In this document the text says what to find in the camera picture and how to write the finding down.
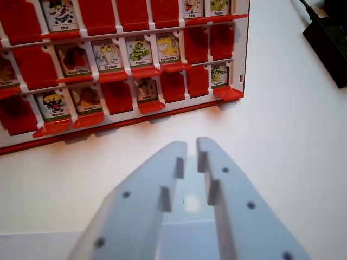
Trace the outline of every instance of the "gripper jaw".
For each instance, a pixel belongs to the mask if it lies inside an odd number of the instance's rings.
[[[105,198],[68,259],[153,260],[186,158],[186,143],[173,142],[144,162]]]
[[[212,139],[197,139],[198,171],[204,173],[207,202],[214,207],[222,260],[307,260],[247,176]]]

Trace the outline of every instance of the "black device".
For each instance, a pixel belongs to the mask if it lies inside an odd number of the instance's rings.
[[[340,19],[334,17],[336,11],[333,17],[319,18],[305,0],[300,1],[305,5],[306,11],[312,20],[312,23],[304,31],[304,36],[336,85],[339,88],[347,87],[347,32],[342,24],[342,21],[346,19],[347,10],[344,10],[344,17]],[[330,3],[330,7],[332,7],[335,0],[326,1],[332,1]]]

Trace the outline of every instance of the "green cartoon character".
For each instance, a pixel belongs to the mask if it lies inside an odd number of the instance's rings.
[[[223,10],[227,5],[229,5],[229,0],[211,0],[211,11]]]
[[[132,61],[138,61],[143,59],[145,56],[149,55],[150,51],[147,50],[145,47],[144,41],[135,41],[135,48],[130,46],[132,48],[132,52],[130,54],[130,59]]]
[[[218,82],[220,80],[221,74],[225,74],[226,71],[220,70],[219,66],[213,66],[211,71],[212,82]]]

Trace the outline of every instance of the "red ledge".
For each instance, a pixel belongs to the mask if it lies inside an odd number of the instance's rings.
[[[235,19],[240,18],[247,18],[248,14],[244,15],[223,15],[223,16],[210,16],[210,17],[201,17],[201,18],[193,18],[189,20],[185,20],[186,26],[192,26],[192,25],[203,25],[207,24],[208,22],[213,23],[225,23],[225,22],[231,22]]]
[[[243,92],[232,88],[230,85],[213,89],[213,94],[224,101],[243,98]]]
[[[161,103],[159,100],[139,104],[139,109],[141,114],[147,114],[147,113],[159,111],[165,107],[166,107],[165,104]]]
[[[124,70],[99,73],[99,82],[100,83],[120,81],[120,80],[124,80],[127,78],[129,78],[129,75]]]
[[[17,95],[20,92],[21,92],[21,88],[19,86],[0,89],[0,99],[4,99],[4,98],[8,98],[9,96]]]
[[[87,76],[75,76],[75,77],[65,77],[63,79],[57,79],[55,82],[58,83],[65,83],[65,84],[73,84],[73,83],[80,83],[85,81],[92,81],[94,78],[92,75]]]
[[[154,67],[154,65],[131,69],[131,72],[134,74],[135,79],[159,76],[162,73],[159,69]]]
[[[73,129],[78,129],[81,127],[88,127],[88,126],[93,126],[96,124],[99,124],[103,122],[105,119],[104,117],[104,112],[97,112],[97,113],[91,113],[88,115],[81,115],[78,116],[77,121],[73,125]]]
[[[164,72],[179,72],[181,70],[190,69],[191,65],[190,64],[184,64],[182,61],[178,61],[178,62],[161,64],[160,68]]]
[[[67,130],[72,124],[71,118],[63,119],[55,122],[44,123],[44,127],[41,127],[34,134],[34,138],[44,137],[45,135],[58,134]]]
[[[80,30],[77,31],[63,31],[63,32],[51,32],[49,34],[41,35],[42,39],[54,40],[65,40],[71,38],[81,37]]]

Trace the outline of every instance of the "yellow cartoon character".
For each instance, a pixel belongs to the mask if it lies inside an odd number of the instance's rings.
[[[157,41],[158,50],[164,56],[174,56],[178,53],[178,41],[173,36],[161,37]]]

